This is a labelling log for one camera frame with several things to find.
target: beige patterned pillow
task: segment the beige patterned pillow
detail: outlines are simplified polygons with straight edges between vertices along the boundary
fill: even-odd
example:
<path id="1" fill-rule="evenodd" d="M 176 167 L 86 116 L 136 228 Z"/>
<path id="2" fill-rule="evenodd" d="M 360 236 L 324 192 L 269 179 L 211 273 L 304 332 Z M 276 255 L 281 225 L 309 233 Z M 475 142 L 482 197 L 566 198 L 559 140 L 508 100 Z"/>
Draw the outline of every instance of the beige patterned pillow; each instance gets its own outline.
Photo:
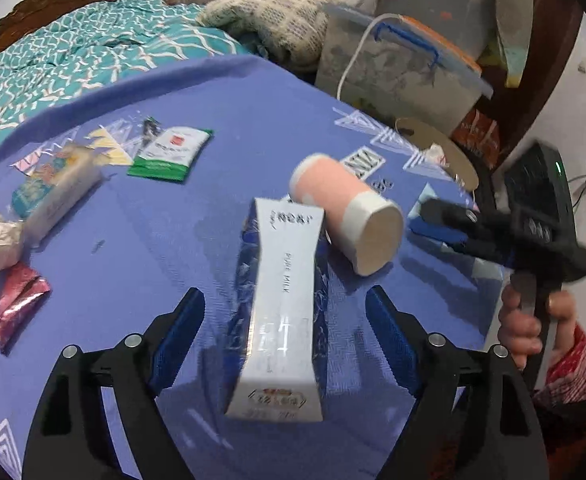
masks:
<path id="1" fill-rule="evenodd" d="M 199 15 L 205 27 L 237 38 L 256 32 L 270 59 L 294 71 L 313 70 L 322 53 L 325 3 L 338 0 L 215 0 Z"/>

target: silver screw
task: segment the silver screw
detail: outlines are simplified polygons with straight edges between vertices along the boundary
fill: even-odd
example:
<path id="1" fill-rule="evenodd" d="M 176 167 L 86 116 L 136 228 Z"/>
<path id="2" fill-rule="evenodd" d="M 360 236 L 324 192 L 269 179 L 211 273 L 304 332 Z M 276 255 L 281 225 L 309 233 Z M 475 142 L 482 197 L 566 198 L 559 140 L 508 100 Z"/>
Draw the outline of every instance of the silver screw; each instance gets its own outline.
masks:
<path id="1" fill-rule="evenodd" d="M 124 339 L 124 344 L 126 346 L 128 346 L 129 348 L 135 348 L 141 342 L 142 342 L 142 336 L 140 336 L 139 334 L 131 334 L 129 336 L 126 336 L 126 339 Z"/>
<path id="2" fill-rule="evenodd" d="M 509 355 L 509 351 L 502 345 L 496 345 L 494 346 L 494 354 L 496 354 L 498 357 L 507 357 Z"/>
<path id="3" fill-rule="evenodd" d="M 75 354 L 77 354 L 77 346 L 75 345 L 69 345 L 66 348 L 64 348 L 64 350 L 62 350 L 62 355 L 67 359 L 70 359 Z"/>
<path id="4" fill-rule="evenodd" d="M 429 336 L 429 343 L 431 343 L 433 346 L 444 346 L 446 342 L 447 340 L 444 338 L 444 336 L 442 334 L 438 334 L 437 332 Z"/>

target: cardboard disc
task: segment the cardboard disc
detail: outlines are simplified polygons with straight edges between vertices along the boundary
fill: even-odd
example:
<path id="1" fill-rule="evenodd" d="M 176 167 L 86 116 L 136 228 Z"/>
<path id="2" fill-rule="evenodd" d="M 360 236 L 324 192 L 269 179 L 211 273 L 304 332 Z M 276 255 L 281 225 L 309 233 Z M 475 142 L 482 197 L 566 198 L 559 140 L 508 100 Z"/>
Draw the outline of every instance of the cardboard disc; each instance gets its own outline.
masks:
<path id="1" fill-rule="evenodd" d="M 447 173 L 453 178 L 459 176 L 464 182 L 464 189 L 472 192 L 478 188 L 478 174 L 467 156 L 446 135 L 432 126 L 413 118 L 401 118 L 395 122 L 395 129 L 421 150 L 428 150 L 432 144 L 439 144 L 444 150 L 449 167 Z"/>

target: table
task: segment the table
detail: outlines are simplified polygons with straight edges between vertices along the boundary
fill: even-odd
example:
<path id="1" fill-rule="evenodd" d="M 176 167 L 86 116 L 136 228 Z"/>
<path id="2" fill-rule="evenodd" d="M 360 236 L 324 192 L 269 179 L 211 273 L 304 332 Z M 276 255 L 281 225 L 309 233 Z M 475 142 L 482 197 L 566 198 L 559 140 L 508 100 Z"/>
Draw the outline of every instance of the table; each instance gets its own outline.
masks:
<path id="1" fill-rule="evenodd" d="M 367 182 L 405 214 L 421 194 L 465 205 L 472 200 L 390 128 L 265 60 L 229 56 L 158 68 L 22 124 L 0 146 L 0 211 L 24 179 L 11 164 L 67 138 L 89 144 L 95 139 L 87 134 L 100 125 L 129 149 L 133 130 L 149 115 L 165 127 L 211 128 L 214 139 L 184 184 L 106 166 L 102 184 L 25 254 L 52 293 L 10 354 L 0 354 L 0 462 L 18 478 L 32 415 L 64 346 L 110 348 L 196 286 L 206 297 L 204 322 L 175 386 L 157 399 L 196 478 L 374 478 L 413 398 L 395 384 L 365 318 L 366 291 L 382 285 L 427 331 L 479 349 L 499 294 L 499 269 L 487 271 L 482 262 L 409 232 L 394 260 L 368 278 L 333 253 L 324 422 L 231 420 L 221 411 L 221 346 L 242 222 L 253 197 L 286 195 L 305 156 L 341 159 L 362 147 L 384 159 Z M 122 469 L 136 475 L 112 391 L 104 396 Z"/>

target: red wrapper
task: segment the red wrapper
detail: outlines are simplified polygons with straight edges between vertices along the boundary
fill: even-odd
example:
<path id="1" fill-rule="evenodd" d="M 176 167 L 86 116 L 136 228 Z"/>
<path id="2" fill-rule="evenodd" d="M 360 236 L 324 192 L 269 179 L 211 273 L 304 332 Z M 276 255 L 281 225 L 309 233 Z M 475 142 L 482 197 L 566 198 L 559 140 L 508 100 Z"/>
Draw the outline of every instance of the red wrapper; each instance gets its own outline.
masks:
<path id="1" fill-rule="evenodd" d="M 0 352 L 7 351 L 10 340 L 49 290 L 48 282 L 24 263 L 8 269 L 0 295 Z"/>

